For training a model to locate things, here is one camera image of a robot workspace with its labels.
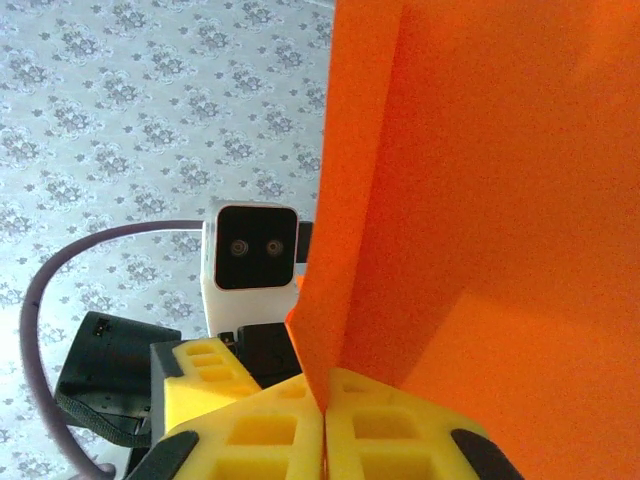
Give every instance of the orange plastic sheet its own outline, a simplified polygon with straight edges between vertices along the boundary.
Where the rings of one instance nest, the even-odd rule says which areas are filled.
[[[287,324],[481,422],[526,478],[640,478],[640,3],[338,0]]]

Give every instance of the camera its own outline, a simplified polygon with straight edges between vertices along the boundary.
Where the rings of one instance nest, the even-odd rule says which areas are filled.
[[[210,336],[283,322],[297,300],[298,215],[290,207],[218,202],[202,230],[201,287]]]

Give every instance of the patterned wallpaper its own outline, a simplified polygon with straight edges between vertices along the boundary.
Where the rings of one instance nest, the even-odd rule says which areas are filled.
[[[23,292],[53,252],[127,222],[204,218],[211,198],[313,217],[333,15],[323,1],[2,3],[0,478],[67,469],[17,340]],[[192,233],[149,234],[64,267],[40,321],[51,383],[87,310],[205,335],[199,248]]]

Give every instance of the camera lens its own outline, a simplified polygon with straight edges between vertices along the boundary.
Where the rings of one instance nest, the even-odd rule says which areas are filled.
[[[280,240],[270,240],[267,243],[267,253],[271,257],[277,257],[281,255],[283,250],[284,250],[284,245]]]
[[[234,257],[244,257],[249,251],[249,244],[244,240],[234,240],[231,242],[231,255]]]

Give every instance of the yellow foam block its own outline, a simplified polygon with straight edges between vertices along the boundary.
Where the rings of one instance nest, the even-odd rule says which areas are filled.
[[[450,432],[487,436],[458,413],[339,368],[325,426],[331,480],[477,480]]]
[[[260,391],[249,372],[220,339],[191,340],[172,352],[184,375],[164,381],[167,432]]]
[[[178,426],[199,441],[174,480],[320,480],[323,417],[303,375]]]

